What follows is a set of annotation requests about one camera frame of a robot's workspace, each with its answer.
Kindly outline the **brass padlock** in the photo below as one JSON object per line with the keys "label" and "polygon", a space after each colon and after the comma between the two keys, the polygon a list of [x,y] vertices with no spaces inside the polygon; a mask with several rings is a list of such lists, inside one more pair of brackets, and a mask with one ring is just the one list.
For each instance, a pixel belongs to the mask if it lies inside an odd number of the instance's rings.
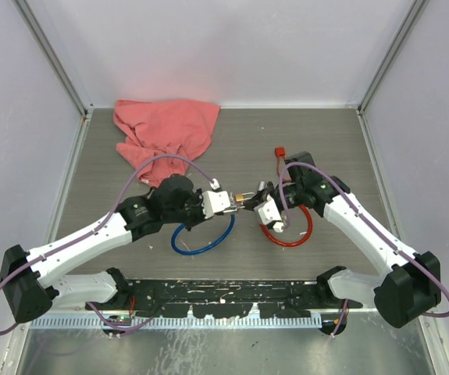
{"label": "brass padlock", "polygon": [[254,192],[235,193],[234,201],[238,204],[243,204],[244,202],[252,199],[254,196],[255,196]]}

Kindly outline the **red cable lock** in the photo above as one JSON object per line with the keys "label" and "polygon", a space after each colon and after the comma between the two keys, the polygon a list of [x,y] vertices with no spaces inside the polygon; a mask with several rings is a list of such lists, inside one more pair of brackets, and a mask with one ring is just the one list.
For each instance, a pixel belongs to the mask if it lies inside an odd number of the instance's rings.
{"label": "red cable lock", "polygon": [[296,248],[305,244],[312,236],[313,231],[313,218],[308,212],[308,209],[304,206],[293,208],[290,212],[291,218],[288,219],[286,212],[283,210],[280,193],[277,186],[275,191],[275,199],[280,214],[286,224],[286,230],[283,233],[276,233],[274,230],[259,225],[259,229],[265,235],[265,237],[275,245],[279,245],[281,248]]}

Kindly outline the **red cable padlock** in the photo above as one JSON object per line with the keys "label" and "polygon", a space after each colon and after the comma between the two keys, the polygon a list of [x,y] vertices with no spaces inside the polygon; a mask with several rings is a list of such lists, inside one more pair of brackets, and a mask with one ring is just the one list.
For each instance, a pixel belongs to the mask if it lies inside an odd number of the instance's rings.
{"label": "red cable padlock", "polygon": [[276,157],[276,175],[279,176],[281,172],[281,163],[285,161],[285,148],[284,147],[276,147],[274,149],[275,157]]}

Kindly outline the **blue cable lock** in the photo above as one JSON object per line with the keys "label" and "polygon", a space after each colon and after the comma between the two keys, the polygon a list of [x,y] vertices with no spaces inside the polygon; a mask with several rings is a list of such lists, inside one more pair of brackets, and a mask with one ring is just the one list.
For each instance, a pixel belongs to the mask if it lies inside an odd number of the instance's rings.
{"label": "blue cable lock", "polygon": [[181,240],[179,240],[180,234],[184,230],[189,231],[189,229],[187,229],[187,227],[182,223],[173,231],[172,236],[170,238],[170,247],[175,253],[184,256],[194,256],[209,252],[214,248],[220,246],[220,244],[223,243],[229,237],[229,235],[233,232],[236,222],[237,222],[237,214],[231,213],[230,220],[226,229],[213,241],[209,241],[205,246],[196,249],[191,249],[188,248],[187,246],[185,246],[184,248],[180,248],[178,246],[178,242],[183,243]]}

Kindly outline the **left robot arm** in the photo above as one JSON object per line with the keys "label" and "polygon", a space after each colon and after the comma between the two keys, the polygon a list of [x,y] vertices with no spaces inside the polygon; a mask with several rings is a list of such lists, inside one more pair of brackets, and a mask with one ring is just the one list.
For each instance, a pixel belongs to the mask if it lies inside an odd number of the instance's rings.
{"label": "left robot arm", "polygon": [[144,195],[124,199],[97,222],[59,241],[25,250],[7,249],[0,283],[13,318],[27,323],[46,313],[64,294],[57,287],[65,276],[89,260],[143,237],[158,233],[165,224],[192,228],[209,218],[207,192],[176,174]]}

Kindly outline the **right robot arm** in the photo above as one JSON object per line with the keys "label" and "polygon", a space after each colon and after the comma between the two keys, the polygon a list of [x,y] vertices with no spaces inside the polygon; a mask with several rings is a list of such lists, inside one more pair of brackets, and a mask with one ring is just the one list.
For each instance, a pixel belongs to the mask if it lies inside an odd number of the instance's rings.
{"label": "right robot arm", "polygon": [[315,166],[310,153],[287,159],[280,179],[258,189],[244,207],[267,229],[283,232],[290,210],[305,207],[337,227],[376,269],[375,275],[335,266],[319,275],[317,299],[333,308],[342,300],[372,306],[392,326],[401,328],[429,314],[441,302],[440,261],[431,252],[418,253],[406,245],[358,201],[338,177]]}

